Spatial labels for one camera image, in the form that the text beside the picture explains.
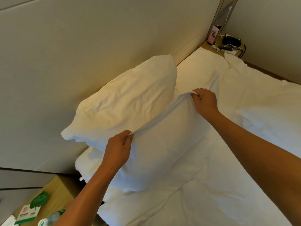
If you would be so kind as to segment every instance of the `plastic bottle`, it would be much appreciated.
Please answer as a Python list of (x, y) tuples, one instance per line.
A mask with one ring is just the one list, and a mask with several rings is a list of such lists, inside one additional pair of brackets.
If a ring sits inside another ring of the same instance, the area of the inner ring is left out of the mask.
[(44, 218), (39, 221), (38, 226), (52, 226), (58, 219), (62, 216), (62, 214), (66, 211), (66, 209), (62, 209), (52, 213), (49, 217)]

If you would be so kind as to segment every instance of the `bed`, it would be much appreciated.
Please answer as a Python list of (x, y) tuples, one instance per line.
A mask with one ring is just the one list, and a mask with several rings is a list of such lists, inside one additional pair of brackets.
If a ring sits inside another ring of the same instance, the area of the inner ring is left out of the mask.
[[(219, 110), (240, 124), (235, 110), (260, 100), (280, 86), (280, 80), (199, 48), (177, 66), (175, 97), (199, 88), (196, 82), (219, 75)], [(103, 156), (89, 147), (76, 160), (81, 175)], [(211, 129), (187, 151), (157, 185), (141, 192), (109, 187), (98, 214), (115, 225), (290, 225)]]

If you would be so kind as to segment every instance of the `hand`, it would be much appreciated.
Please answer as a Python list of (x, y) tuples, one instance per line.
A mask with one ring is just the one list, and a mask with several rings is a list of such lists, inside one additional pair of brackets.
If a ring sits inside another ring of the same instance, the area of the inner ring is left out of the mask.
[(198, 114), (208, 121), (211, 115), (219, 113), (215, 93), (203, 88), (193, 91), (197, 93), (191, 94), (191, 96)]
[(130, 133), (131, 131), (125, 130), (109, 139), (103, 155), (102, 166), (117, 173), (117, 171), (127, 162), (134, 137), (134, 135), (129, 136)]

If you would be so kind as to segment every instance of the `pillowcase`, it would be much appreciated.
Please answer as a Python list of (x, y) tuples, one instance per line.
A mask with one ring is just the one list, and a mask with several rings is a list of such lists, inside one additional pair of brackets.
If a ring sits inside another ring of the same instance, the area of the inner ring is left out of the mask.
[[(218, 75), (212, 74), (203, 86), (218, 96)], [(134, 131), (129, 160), (110, 183), (126, 191), (154, 186), (171, 166), (204, 137), (211, 125), (194, 108), (191, 93), (179, 95), (160, 114)], [(90, 177), (102, 159), (82, 177)]]
[(146, 60), (82, 101), (62, 137), (104, 151), (110, 137), (137, 130), (173, 100), (176, 78), (171, 55)]
[(261, 102), (236, 110), (251, 133), (301, 158), (301, 86), (282, 81)]

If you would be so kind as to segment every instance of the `wooden nightstand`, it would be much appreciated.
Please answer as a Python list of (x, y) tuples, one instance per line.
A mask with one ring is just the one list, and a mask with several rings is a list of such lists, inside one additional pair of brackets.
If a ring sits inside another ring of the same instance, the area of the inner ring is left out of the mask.
[[(38, 213), (35, 220), (22, 224), (22, 226), (37, 226), (38, 222), (47, 218), (51, 213), (55, 211), (68, 208), (68, 205), (77, 197), (81, 191), (81, 185), (79, 181), (73, 178), (57, 175), (50, 182), (48, 182), (35, 196), (39, 195), (43, 190), (45, 190), (50, 197), (45, 205), (43, 205)], [(20, 210), (14, 213), (17, 218)], [(92, 226), (104, 226), (107, 225), (100, 216), (96, 215), (94, 223)]]
[[(216, 40), (216, 44), (215, 44), (216, 47), (218, 47), (218, 46), (223, 46), (223, 44), (222, 44), (222, 38), (221, 38), (221, 37), (217, 36), (215, 40)], [(209, 45), (209, 44), (207, 43), (207, 41), (205, 41), (204, 43), (202, 43), (202, 45), (201, 45), (200, 47), (201, 47), (201, 48), (204, 48), (204, 49), (206, 49), (206, 50), (212, 51), (212, 52), (215, 53), (215, 54), (224, 56), (224, 52), (223, 52), (223, 51), (219, 51), (219, 52), (218, 52), (216, 49), (213, 49), (213, 48), (211, 47), (211, 45)], [(240, 49), (244, 50), (245, 48), (244, 48), (243, 45), (241, 45), (241, 46), (240, 46)], [(238, 52), (235, 54), (235, 56), (238, 57), (238, 56), (241, 55), (241, 53), (242, 53), (242, 51), (238, 51)]]

